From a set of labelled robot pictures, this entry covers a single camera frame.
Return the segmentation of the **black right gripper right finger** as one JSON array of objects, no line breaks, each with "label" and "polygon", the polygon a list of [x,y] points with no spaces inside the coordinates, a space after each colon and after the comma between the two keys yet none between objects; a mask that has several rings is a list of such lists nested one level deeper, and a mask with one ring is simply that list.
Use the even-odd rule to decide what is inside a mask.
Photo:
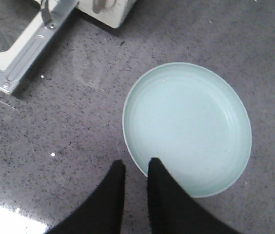
[{"label": "black right gripper right finger", "polygon": [[196,203],[172,178],[159,158],[149,162],[148,213],[153,234],[236,234]]}]

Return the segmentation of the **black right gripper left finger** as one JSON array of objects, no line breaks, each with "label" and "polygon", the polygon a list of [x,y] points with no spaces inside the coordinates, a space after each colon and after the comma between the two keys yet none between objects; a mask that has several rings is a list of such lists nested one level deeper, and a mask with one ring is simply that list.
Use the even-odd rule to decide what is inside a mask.
[{"label": "black right gripper left finger", "polygon": [[49,234],[118,234],[125,199],[126,168],[115,160],[92,194]]}]

